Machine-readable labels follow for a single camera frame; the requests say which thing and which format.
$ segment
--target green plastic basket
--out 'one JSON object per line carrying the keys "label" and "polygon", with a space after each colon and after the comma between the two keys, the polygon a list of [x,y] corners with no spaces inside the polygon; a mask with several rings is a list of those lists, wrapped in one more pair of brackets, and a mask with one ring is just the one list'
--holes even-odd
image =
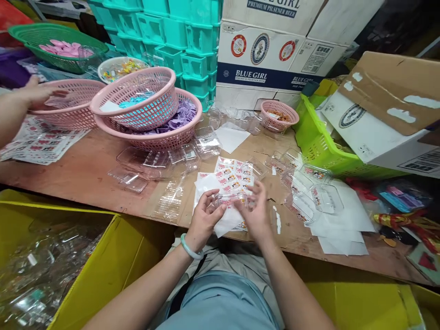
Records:
{"label": "green plastic basket", "polygon": [[82,32],[58,24],[34,23],[28,25],[16,25],[8,29],[9,34],[21,41],[25,47],[29,48],[38,58],[57,66],[64,71],[81,74],[84,70],[81,68],[79,58],[64,57],[48,53],[40,49],[41,44],[50,44],[51,39],[76,42],[84,46],[97,48],[106,53],[109,48],[106,44],[92,38]]}
{"label": "green plastic basket", "polygon": [[301,103],[296,108],[299,122],[293,126],[297,144],[302,151],[304,162],[331,170],[338,178],[358,177],[362,179],[386,179],[402,176],[403,173],[375,165],[364,164],[358,156],[339,150],[325,128],[315,108],[338,86],[323,80],[319,89],[310,98],[301,94]]}

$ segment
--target wooden tabletop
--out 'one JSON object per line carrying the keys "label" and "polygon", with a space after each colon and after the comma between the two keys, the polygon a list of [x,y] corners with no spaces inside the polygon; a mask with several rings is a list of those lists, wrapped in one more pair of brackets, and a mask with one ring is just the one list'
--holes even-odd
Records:
{"label": "wooden tabletop", "polygon": [[[126,142],[94,129],[73,145],[59,161],[49,166],[17,161],[1,162],[0,183],[115,212],[188,227],[193,211],[195,194],[193,183],[197,173],[193,172],[185,178],[187,183],[183,190],[179,217],[167,219],[156,216],[154,208],[167,182],[158,184],[151,181],[141,194],[135,194],[121,189],[117,181],[107,175],[108,171],[117,166],[116,156],[127,146]],[[267,154],[271,154],[273,150],[284,152],[287,148],[299,150],[292,130],[277,139],[262,134],[251,135],[231,155],[224,151],[221,155],[241,161],[254,156],[264,162]],[[215,160],[212,158],[202,163],[200,172],[212,172]],[[268,197],[271,197],[271,194],[279,195],[279,185],[274,180],[275,177],[264,180],[268,188]],[[282,201],[275,200],[275,203],[281,204]],[[409,251],[408,246],[398,242],[396,248],[391,248],[383,242],[378,242],[377,234],[368,233],[363,237],[369,255],[347,257],[324,254],[318,238],[312,236],[310,229],[304,227],[292,213],[288,213],[289,211],[285,213],[284,209],[279,211],[282,216],[283,235],[276,235],[279,246],[284,251],[396,279],[431,285],[405,258]],[[230,232],[227,236],[238,240],[250,240],[246,232]]]}

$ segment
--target white bowl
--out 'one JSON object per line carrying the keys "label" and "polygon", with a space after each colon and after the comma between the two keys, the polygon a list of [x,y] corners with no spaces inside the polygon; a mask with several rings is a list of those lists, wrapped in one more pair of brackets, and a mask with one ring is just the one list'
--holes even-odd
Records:
{"label": "white bowl", "polygon": [[139,60],[137,58],[134,57],[128,57],[128,56],[121,56],[121,57],[114,57],[108,60],[105,60],[104,62],[102,62],[99,66],[98,66],[98,76],[99,78],[106,84],[110,84],[112,83],[110,80],[107,80],[104,77],[104,72],[106,71],[110,71],[110,68],[114,65],[114,64],[122,64],[122,63],[126,63],[128,60],[132,60],[135,63],[138,64],[145,64],[146,67],[148,67],[147,63],[145,63],[142,60]]}

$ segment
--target person's right hand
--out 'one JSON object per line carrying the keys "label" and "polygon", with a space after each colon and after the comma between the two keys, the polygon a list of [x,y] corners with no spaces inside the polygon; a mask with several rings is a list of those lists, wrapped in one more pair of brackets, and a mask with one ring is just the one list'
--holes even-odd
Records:
{"label": "person's right hand", "polygon": [[238,200],[234,201],[234,206],[244,218],[249,234],[258,246],[261,246],[266,240],[273,238],[270,219],[266,214],[266,187],[260,181],[256,181],[253,187],[249,187],[249,190],[253,192],[253,195],[248,196],[247,199],[255,203],[254,207],[245,208]]}

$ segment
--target pink basket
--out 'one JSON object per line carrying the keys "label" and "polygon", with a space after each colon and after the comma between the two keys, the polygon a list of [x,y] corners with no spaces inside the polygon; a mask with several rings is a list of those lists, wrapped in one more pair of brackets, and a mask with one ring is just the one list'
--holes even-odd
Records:
{"label": "pink basket", "polygon": [[[274,110],[287,116],[289,121],[279,121],[271,117],[267,112]],[[290,106],[275,100],[265,100],[261,103],[261,116],[263,121],[261,125],[272,132],[283,132],[286,128],[295,125],[299,121],[298,113]]]}
{"label": "pink basket", "polygon": [[[90,108],[100,117],[111,118],[134,131],[149,131],[168,122],[179,108],[179,100],[174,88],[176,74],[169,68],[156,66],[139,70],[107,85],[93,98]],[[148,88],[155,94],[131,107],[102,112],[100,107],[107,101],[119,105],[137,97],[138,92]]]}
{"label": "pink basket", "polygon": [[67,89],[70,93],[66,99],[70,105],[68,108],[57,110],[36,110],[29,114],[36,115],[48,123],[67,130],[81,130],[96,127],[96,122],[90,102],[97,92],[106,86],[103,82],[88,79],[65,79],[53,82],[46,82],[40,86],[58,87]]}
{"label": "pink basket", "polygon": [[104,132],[113,135],[117,138],[121,138],[123,140],[127,140],[129,143],[134,145],[135,147],[145,149],[145,150],[173,150],[178,147],[187,144],[191,141],[194,134],[194,127],[200,121],[202,117],[202,104],[194,95],[190,92],[187,92],[183,89],[176,88],[176,94],[179,100],[190,101],[196,106],[196,115],[188,124],[184,127],[178,128],[171,132],[155,134],[155,135],[132,135],[122,133],[123,127],[116,121],[111,118],[104,118],[95,115],[96,123],[98,127],[102,129]]}

